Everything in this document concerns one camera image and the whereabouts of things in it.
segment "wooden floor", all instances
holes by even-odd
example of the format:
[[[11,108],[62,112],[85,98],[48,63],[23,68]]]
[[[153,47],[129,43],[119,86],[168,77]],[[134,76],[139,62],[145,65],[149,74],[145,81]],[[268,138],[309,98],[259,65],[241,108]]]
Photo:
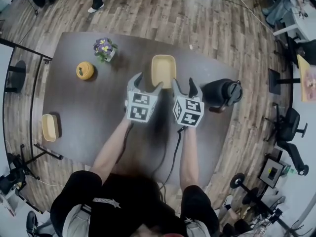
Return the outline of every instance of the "wooden floor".
[[[265,0],[244,0],[252,8]],[[219,207],[226,195],[235,198],[233,207],[240,205],[242,192],[229,188],[230,179],[238,172],[246,174],[251,188],[261,182],[257,179],[265,153],[272,144],[263,138],[271,127],[261,121],[262,115],[274,117],[272,102],[287,107],[289,88],[282,86],[282,96],[268,91],[268,68],[281,71],[284,62],[273,54],[277,44],[271,32],[263,27],[245,8],[223,0],[104,0],[105,6],[88,14],[91,0],[57,0],[54,5],[39,9],[37,19],[26,0],[14,0],[1,14],[5,19],[2,37],[53,56],[59,37],[67,31],[118,33],[162,41],[182,48],[193,46],[193,51],[217,59],[239,71],[244,96],[233,111],[227,138],[211,183],[205,188],[213,207]],[[264,22],[261,5],[254,13]],[[28,143],[29,104],[38,58],[24,51],[16,52],[12,63],[27,61],[27,80],[21,94],[5,96],[5,136],[9,152],[20,153],[25,144],[26,158],[30,157]],[[33,108],[33,141],[41,143],[41,114],[45,81],[49,66],[42,65]],[[44,156],[31,169],[49,184],[64,185],[69,175],[88,169],[69,159],[57,161]],[[48,186],[30,177],[23,195],[41,210],[50,209],[61,186]],[[168,187],[168,203],[179,210],[181,193]]]

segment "office chair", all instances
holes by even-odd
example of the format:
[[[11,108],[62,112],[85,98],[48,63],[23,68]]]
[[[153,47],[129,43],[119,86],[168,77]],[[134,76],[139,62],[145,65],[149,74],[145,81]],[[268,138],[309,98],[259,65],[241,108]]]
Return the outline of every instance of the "office chair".
[[[276,121],[272,121],[266,117],[262,117],[263,120],[267,120],[274,124],[274,129],[272,130],[270,136],[264,141],[270,141],[270,139],[276,135],[277,141],[292,141],[297,132],[302,134],[304,137],[308,124],[306,123],[304,129],[298,129],[300,123],[299,113],[293,109],[287,109],[285,117],[280,115],[279,106],[276,103],[273,103],[273,106],[276,106]]]
[[[280,148],[288,152],[288,154],[292,158],[293,164],[295,166],[295,169],[297,170],[298,175],[306,176],[310,168],[308,167],[308,165],[304,165],[297,147],[294,144],[288,143],[286,141],[277,141],[276,143]]]
[[[26,232],[29,237],[53,237],[55,230],[51,220],[49,219],[44,224],[38,227],[38,219],[33,211],[29,211],[26,219]]]
[[[274,51],[274,54],[282,55],[287,61],[295,63],[298,67],[297,54],[301,55],[309,64],[316,65],[316,39],[309,42],[297,43],[295,40],[299,37],[287,37],[287,46],[282,41],[278,41],[282,46],[282,53]]]

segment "potted plant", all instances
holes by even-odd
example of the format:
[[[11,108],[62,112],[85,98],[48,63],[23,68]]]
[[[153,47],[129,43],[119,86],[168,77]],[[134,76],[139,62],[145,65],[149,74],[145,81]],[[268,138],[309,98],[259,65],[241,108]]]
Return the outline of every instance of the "potted plant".
[[[100,62],[110,62],[118,49],[118,45],[112,43],[109,38],[97,39],[93,45],[94,55],[98,56]]]

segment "white desk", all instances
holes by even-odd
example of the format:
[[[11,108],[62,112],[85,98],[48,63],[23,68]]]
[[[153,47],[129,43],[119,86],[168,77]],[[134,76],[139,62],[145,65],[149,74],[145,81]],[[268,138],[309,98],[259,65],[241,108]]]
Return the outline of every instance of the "white desk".
[[[6,82],[6,74],[10,64],[11,56],[13,53],[13,47],[9,47],[3,44],[0,44],[0,120],[2,127],[0,128],[0,176],[8,174],[9,165],[6,157],[5,151],[5,141],[3,134],[3,104],[4,104],[4,88]]]
[[[277,36],[297,29],[306,41],[316,40],[316,9],[310,4],[307,4],[304,9],[308,14],[307,18],[300,18],[297,8],[291,8],[293,13],[288,12],[283,19],[286,27],[275,31],[273,35]]]

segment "white shoe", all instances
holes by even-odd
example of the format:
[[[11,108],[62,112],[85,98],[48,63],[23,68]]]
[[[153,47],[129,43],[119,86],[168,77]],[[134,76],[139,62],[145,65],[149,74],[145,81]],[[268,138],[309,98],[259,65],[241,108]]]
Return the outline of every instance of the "white shoe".
[[[96,12],[98,9],[101,9],[104,6],[104,4],[102,4],[99,8],[97,9],[93,9],[92,7],[88,10],[89,13],[94,13]]]
[[[219,215],[219,213],[220,213],[221,209],[220,209],[220,208],[218,208],[218,209],[216,209],[216,210],[214,210],[214,211],[215,211],[215,214],[216,214],[216,216],[217,216],[217,218],[218,218],[218,215]]]
[[[230,205],[232,202],[233,202],[233,196],[228,195],[225,199],[225,202],[223,203],[223,207],[225,207],[226,205]]]

